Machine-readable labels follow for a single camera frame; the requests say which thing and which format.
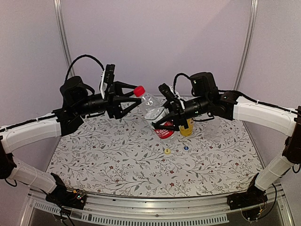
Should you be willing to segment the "red bottle cap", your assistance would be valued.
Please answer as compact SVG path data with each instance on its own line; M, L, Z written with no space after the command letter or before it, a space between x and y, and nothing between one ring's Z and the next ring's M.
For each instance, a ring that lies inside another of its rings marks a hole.
M143 86L137 86L136 88L134 88L133 90L133 94L136 97L142 97L144 94L146 93L145 89Z

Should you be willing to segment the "red cap water bottle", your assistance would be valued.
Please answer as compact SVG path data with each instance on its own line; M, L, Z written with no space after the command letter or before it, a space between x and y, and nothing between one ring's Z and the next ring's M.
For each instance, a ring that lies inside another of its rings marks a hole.
M167 110L164 108L161 101L154 95L147 93L143 86L134 88L134 96L140 98L142 103L139 105L143 113L143 118L154 130L156 135L168 143L174 138L174 131L167 129L155 129L152 123L156 123L167 115Z

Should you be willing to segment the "yellow bottle cap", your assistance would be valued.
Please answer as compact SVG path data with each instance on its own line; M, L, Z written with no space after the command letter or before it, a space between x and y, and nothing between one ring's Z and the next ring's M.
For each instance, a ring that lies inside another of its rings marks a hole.
M171 151L170 151L170 149L165 149L165 150L164 150L164 153L165 153L165 154L170 154Z

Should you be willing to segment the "clear plastic bottle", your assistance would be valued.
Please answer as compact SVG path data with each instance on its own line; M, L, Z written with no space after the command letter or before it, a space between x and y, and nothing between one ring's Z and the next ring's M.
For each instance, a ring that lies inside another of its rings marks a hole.
M220 124L221 119L219 117L215 117L214 119L208 121L204 127L204 137L207 139L216 138Z

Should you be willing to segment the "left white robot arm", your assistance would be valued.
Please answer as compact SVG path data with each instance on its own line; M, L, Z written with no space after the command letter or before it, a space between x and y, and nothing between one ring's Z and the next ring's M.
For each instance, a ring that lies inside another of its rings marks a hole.
M13 151L44 139L72 134L84 123L85 117L107 113L110 118L123 118L142 102L133 97L132 91L124 94L123 88L135 89L135 86L109 79L106 90L96 94L80 76L67 79L60 87L61 108L0 130L0 178L36 187L51 194L59 204L66 204L70 194L63 181L57 175L42 172L14 158Z

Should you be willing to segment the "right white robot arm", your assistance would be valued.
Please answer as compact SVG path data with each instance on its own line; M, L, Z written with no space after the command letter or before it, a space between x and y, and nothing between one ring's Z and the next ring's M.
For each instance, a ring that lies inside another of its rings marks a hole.
M166 98L164 107L169 113L156 123L155 129L178 131L187 128L187 120L204 113L209 117L218 116L227 120L255 123L284 134L284 150L251 181L243 195L247 205L254 205L267 188L282 177L292 166L301 162L301 110L284 108L254 100L235 90L219 90L210 72L201 72L188 77L193 99L182 101L166 84L159 91Z

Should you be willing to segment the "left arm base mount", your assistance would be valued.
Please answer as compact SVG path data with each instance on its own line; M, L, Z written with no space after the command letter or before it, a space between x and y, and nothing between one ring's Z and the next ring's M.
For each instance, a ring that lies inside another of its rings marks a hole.
M51 173L55 179L55 189L46 195L46 201L60 207L70 207L83 210L86 203L87 193L84 190L74 189L69 191L58 175Z

